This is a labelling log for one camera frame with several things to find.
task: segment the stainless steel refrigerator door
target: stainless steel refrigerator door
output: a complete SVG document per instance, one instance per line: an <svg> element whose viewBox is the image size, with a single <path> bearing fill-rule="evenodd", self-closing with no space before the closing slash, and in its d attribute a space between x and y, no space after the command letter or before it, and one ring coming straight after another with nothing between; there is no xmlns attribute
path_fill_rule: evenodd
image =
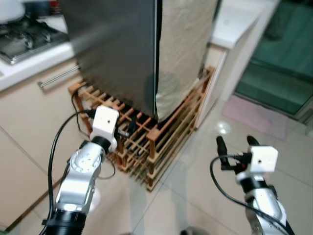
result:
<svg viewBox="0 0 313 235"><path fill-rule="evenodd" d="M156 1L62 0L60 4L83 78L154 116Z"/></svg>

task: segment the white floor tile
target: white floor tile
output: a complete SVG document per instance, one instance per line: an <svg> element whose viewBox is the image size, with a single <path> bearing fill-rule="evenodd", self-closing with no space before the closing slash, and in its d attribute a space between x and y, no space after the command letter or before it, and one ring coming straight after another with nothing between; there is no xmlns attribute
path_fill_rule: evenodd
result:
<svg viewBox="0 0 313 235"><path fill-rule="evenodd" d="M30 212L8 235L37 235L42 230L41 219Z"/></svg>
<svg viewBox="0 0 313 235"><path fill-rule="evenodd" d="M295 234L313 234L313 189L277 170L268 183L275 186L278 200L287 212L287 220Z"/></svg>
<svg viewBox="0 0 313 235"><path fill-rule="evenodd" d="M134 234L179 235L180 231L188 226L195 226L206 232L201 235L235 235L229 228L166 186L162 186Z"/></svg>
<svg viewBox="0 0 313 235"><path fill-rule="evenodd" d="M290 131L295 131L295 132L297 132L299 134L303 134L303 135L305 134L305 130L306 130L306 125L305 124L300 123L298 121L295 121L295 120L289 118L287 125L288 125L289 132Z"/></svg>
<svg viewBox="0 0 313 235"><path fill-rule="evenodd" d="M246 151L248 148L248 143L246 141L247 135L251 135L260 144L273 145L275 138L272 136L265 135L251 127L233 121L229 118L223 117L221 112L223 110L224 103L218 102L216 107L209 113L208 117L202 123L199 128L199 131L206 132L214 135L223 136L224 140L230 145L239 149L240 151ZM221 131L219 125L226 125L228 128L225 128L224 132Z"/></svg>
<svg viewBox="0 0 313 235"><path fill-rule="evenodd" d="M304 183L313 185L313 140L304 134L289 131L286 141L276 140L276 167Z"/></svg>
<svg viewBox="0 0 313 235"><path fill-rule="evenodd" d="M211 179L209 167L211 160L217 155L216 149L215 134L198 133L183 152L165 185L238 234L250 235L244 208L226 199ZM228 151L238 152L231 146ZM244 193L236 185L234 173L221 172L219 162L214 169L221 187L243 200Z"/></svg>
<svg viewBox="0 0 313 235"><path fill-rule="evenodd" d="M100 176L111 175L109 164L103 164ZM96 180L96 193L87 216L83 235L120 235L134 230L146 208L159 190L153 192L118 170L109 180ZM40 218L48 213L48 198L36 209Z"/></svg>

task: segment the robotic arm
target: robotic arm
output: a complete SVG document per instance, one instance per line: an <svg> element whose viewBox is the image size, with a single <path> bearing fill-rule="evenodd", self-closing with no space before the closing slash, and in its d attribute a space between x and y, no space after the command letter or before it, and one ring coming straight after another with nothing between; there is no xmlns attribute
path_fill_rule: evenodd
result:
<svg viewBox="0 0 313 235"><path fill-rule="evenodd" d="M253 235L294 235L287 221L286 211L278 201L274 186L267 185L264 175L272 173L276 167L278 152L271 146L259 145L257 140L248 136L247 153L228 155L225 142L219 136L216 139L218 154L210 166L213 182L220 192L231 201L246 208L246 217ZM235 159L236 164L230 165L228 158ZM218 185L213 173L213 163L220 159L221 170L233 170L236 182L241 185L245 202L238 201L225 193Z"/></svg>
<svg viewBox="0 0 313 235"><path fill-rule="evenodd" d="M84 143L71 156L68 174L61 182L55 207L44 222L45 228L41 235L82 234L101 164L116 149L116 137L129 137L131 134L116 128L118 117L119 112L114 109L105 106L96 109L91 141ZM129 124L130 132L134 131L135 122L136 119ZM251 136L247 140L250 145L247 153L228 155L222 137L217 137L219 156L210 165L213 182L224 196L246 208L246 217L253 235L294 235L274 187L268 186L264 179L266 173L275 170L278 152L271 146L260 146ZM228 158L234 159L236 164L230 165ZM222 170L235 172L236 182L246 194L245 203L232 198L219 186L213 172L213 164L217 160L221 161Z"/></svg>
<svg viewBox="0 0 313 235"><path fill-rule="evenodd" d="M118 111L96 109L90 142L69 160L69 172L62 181L51 219L45 222L46 235L80 235L89 212L95 180L105 157L117 147L115 139Z"/></svg>

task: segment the glass door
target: glass door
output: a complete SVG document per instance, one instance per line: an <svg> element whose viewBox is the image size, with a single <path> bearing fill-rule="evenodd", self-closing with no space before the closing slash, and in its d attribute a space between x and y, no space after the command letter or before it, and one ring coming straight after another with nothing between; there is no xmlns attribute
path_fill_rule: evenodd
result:
<svg viewBox="0 0 313 235"><path fill-rule="evenodd" d="M312 25L313 0L282 0L235 93L301 120L312 105Z"/></svg>

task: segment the power cord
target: power cord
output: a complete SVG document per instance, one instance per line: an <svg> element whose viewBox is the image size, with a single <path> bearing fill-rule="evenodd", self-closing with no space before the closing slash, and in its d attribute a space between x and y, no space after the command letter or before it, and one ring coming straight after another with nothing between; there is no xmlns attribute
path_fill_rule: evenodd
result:
<svg viewBox="0 0 313 235"><path fill-rule="evenodd" d="M116 169L115 169L114 163L112 162L112 160L110 158L107 157L107 159L110 161L110 163L111 163L111 165L113 167L113 174L108 176L108 177L98 176L97 179L99 179L99 180L108 180L108 179L112 178L115 175Z"/></svg>
<svg viewBox="0 0 313 235"><path fill-rule="evenodd" d="M58 142L58 139L60 137L61 132L63 131L64 127L68 124L68 122L75 116L78 116L79 114L87 114L88 116L94 116L95 110L82 110L79 112L75 112L71 116L69 116L66 121L62 124L60 129L58 130L57 134L54 137L52 146L51 146L51 152L49 157L49 164L48 164L48 195L49 195L49 213L47 216L47 220L51 219L54 214L54 199L53 199L53 186L52 186L52 166L53 166L53 158L54 158L54 152L55 148ZM64 172L63 177L65 178L67 174L67 171ZM39 233L39 235L43 235L46 232L46 225L42 229L42 231Z"/></svg>
<svg viewBox="0 0 313 235"><path fill-rule="evenodd" d="M65 167L65 170L64 170L63 175L62 175L62 178L61 178L61 183L65 180L65 178L66 178L66 176L67 176L68 169L69 169L69 166L70 166L69 160L70 160L70 159L67 160L67 165L66 165L66 167Z"/></svg>
<svg viewBox="0 0 313 235"><path fill-rule="evenodd" d="M273 225L276 229L278 229L279 231L281 231L284 235L294 235L294 233L290 234L288 233L288 229L286 228L285 225L283 225L277 218L274 218L266 213L264 213L263 211L257 209L257 208L254 208L252 206L250 206L248 203L245 203L245 202L242 202L240 200L237 200L236 198L233 198L232 196L230 196L229 194L227 194L222 188L221 186L219 185L219 183L217 182L216 178L215 178L215 175L214 175L214 171L213 171L213 165L214 163L217 161L217 160L220 160L220 159L224 159L224 158L231 158L231 159L236 159L236 156L229 156L229 155L222 155L222 156L218 156L216 158L214 158L212 161L211 161L211 164L210 164L210 174L211 174L211 177L212 177L212 180L215 184L215 186L217 187L217 189L227 198L229 199L230 201L240 205L240 206L243 206L253 212L255 212L258 216L262 217L263 219L265 219L268 223L270 223L271 225Z"/></svg>
<svg viewBox="0 0 313 235"><path fill-rule="evenodd" d="M76 90L73 92L72 97L71 97L71 99L70 99L71 102L72 102L73 108L74 108L74 110L75 110L76 113L77 113L77 108L76 108L76 105L75 105L75 103L74 103L74 97L75 97L76 95L78 95L78 91L79 91L79 88L76 89ZM89 138L89 135L88 135L87 133L85 133L84 131L82 131L81 128L80 128L80 124L79 124L79 121L78 121L78 114L77 114L77 116L76 116L76 123L77 123L78 131L79 131L80 133L82 133L84 136L86 136L86 137Z"/></svg>

